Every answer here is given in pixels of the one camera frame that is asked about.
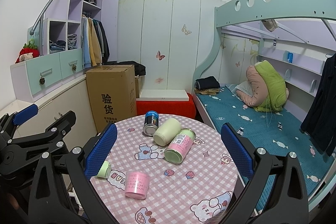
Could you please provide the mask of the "teal patterned mattress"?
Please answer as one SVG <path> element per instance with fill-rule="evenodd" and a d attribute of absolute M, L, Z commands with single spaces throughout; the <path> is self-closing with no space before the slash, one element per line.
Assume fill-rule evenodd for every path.
<path fill-rule="evenodd" d="M 280 156 L 295 152 L 309 198 L 318 195 L 330 181 L 334 157 L 323 154 L 313 139 L 300 131 L 301 122 L 287 110 L 279 113 L 256 112 L 244 105 L 226 86 L 215 95 L 195 94 L 194 102 L 204 122 L 217 131 L 225 123 L 230 123 L 256 148 L 263 147 L 270 154 Z"/>

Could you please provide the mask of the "red storage box white lid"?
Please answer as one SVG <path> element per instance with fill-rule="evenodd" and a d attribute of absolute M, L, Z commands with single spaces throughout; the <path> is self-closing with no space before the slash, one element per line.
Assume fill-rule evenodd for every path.
<path fill-rule="evenodd" d="M 136 99 L 136 106 L 138 115 L 153 110 L 159 114 L 174 114 L 194 119 L 197 114 L 193 97 L 185 90 L 143 89 Z"/>

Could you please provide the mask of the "cream yellow cup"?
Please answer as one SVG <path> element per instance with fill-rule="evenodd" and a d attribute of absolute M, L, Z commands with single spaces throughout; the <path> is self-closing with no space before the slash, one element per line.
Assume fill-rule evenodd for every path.
<path fill-rule="evenodd" d="M 166 120 L 153 135 L 154 142 L 161 146 L 167 146 L 181 131 L 182 125 L 175 118 Z"/>

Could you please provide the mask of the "blue labelled metal can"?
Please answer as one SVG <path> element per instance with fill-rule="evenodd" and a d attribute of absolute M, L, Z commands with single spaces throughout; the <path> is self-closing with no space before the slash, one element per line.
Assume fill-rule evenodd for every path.
<path fill-rule="evenodd" d="M 146 136 L 153 136 L 159 127 L 159 114 L 156 111 L 148 111 L 145 114 L 143 133 Z"/>

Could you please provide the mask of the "teal bunk bed frame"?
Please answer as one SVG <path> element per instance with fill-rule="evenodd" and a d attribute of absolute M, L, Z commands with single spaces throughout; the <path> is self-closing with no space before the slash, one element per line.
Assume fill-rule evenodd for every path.
<path fill-rule="evenodd" d="M 193 78 L 201 78 L 221 53 L 217 81 L 236 95 L 249 66 L 270 62 L 289 90 L 282 110 L 335 163 L 335 0 L 232 0 L 214 15 L 213 46 Z M 308 197 L 309 211 L 320 209 L 334 187 L 335 165 L 330 181 Z"/>

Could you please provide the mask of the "small light green cup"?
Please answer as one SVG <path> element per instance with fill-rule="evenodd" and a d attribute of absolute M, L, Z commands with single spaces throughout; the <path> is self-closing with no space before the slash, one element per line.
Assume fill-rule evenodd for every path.
<path fill-rule="evenodd" d="M 108 178 L 111 170 L 111 164 L 108 161 L 104 161 L 96 177 Z"/>

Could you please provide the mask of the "white pillow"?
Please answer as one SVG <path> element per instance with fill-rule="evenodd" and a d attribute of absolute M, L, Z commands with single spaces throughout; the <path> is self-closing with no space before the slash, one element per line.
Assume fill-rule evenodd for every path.
<path fill-rule="evenodd" d="M 244 81 L 235 87 L 236 90 L 239 90 L 245 94 L 248 94 L 250 97 L 253 96 L 253 89 L 252 85 L 249 81 Z"/>

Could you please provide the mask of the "purple stair shelf unit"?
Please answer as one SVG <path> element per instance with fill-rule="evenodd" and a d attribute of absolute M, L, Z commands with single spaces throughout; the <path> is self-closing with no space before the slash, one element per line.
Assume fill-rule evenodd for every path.
<path fill-rule="evenodd" d="M 65 50 L 81 48 L 81 17 L 87 17 L 102 22 L 110 50 L 109 61 L 117 60 L 117 16 L 118 0 L 53 0 L 38 23 L 35 35 L 36 45 L 41 55 L 55 53 L 49 42 L 62 40 L 68 42 L 68 35 L 76 35 L 76 42 L 65 46 Z"/>

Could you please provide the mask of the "green pink rolled quilt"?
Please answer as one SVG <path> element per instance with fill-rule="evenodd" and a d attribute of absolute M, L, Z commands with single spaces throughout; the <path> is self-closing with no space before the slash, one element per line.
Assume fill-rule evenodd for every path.
<path fill-rule="evenodd" d="M 250 97 L 235 89 L 235 94 L 257 112 L 280 112 L 285 105 L 289 90 L 280 74 L 270 62 L 264 60 L 251 65 L 246 70 L 246 78 L 252 85 L 253 96 Z"/>

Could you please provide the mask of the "pink paper-lined plastic cup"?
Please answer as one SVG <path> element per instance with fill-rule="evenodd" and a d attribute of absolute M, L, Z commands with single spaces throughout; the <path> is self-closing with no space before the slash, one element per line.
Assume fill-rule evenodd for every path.
<path fill-rule="evenodd" d="M 131 171 L 126 173 L 125 196 L 136 200 L 144 200 L 150 184 L 147 173 Z"/>

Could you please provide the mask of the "teal drawer unit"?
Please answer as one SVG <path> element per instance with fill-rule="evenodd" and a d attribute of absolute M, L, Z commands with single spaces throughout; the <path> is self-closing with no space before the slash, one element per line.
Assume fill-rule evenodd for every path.
<path fill-rule="evenodd" d="M 17 100 L 35 102 L 83 74 L 81 49 L 62 51 L 11 65 Z"/>

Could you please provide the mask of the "tall pink green jar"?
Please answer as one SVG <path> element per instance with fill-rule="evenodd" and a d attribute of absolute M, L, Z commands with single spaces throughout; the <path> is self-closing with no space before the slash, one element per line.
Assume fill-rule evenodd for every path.
<path fill-rule="evenodd" d="M 190 128 L 183 128 L 164 151 L 165 160 L 179 165 L 191 149 L 196 134 Z"/>

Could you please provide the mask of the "dark folded clothes pile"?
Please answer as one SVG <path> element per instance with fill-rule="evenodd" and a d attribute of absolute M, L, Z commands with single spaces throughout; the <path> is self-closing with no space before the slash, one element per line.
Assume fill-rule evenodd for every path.
<path fill-rule="evenodd" d="M 195 80 L 194 91 L 202 95 L 216 95 L 220 92 L 220 83 L 214 76 Z"/>

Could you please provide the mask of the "red strawberry plush toy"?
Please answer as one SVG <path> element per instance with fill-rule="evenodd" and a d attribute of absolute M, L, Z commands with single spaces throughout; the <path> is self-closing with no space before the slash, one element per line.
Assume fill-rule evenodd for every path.
<path fill-rule="evenodd" d="M 36 57 L 39 57 L 39 56 L 40 56 L 40 53 L 39 53 L 39 50 L 38 50 L 38 46 L 35 44 L 35 40 L 30 39 L 27 43 L 25 43 L 25 45 L 23 46 L 23 48 L 19 52 L 19 56 L 18 56 L 17 61 L 15 63 L 17 64 L 17 63 L 20 63 L 22 61 L 33 59 L 33 58 L 36 58 Z"/>

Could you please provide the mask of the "hanging clothes row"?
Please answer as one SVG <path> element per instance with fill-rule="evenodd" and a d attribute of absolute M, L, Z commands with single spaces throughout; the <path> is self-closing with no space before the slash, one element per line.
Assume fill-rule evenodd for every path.
<path fill-rule="evenodd" d="M 81 17 L 81 48 L 84 69 L 106 65 L 110 57 L 108 39 L 102 22 L 87 17 L 87 15 L 84 12 Z"/>

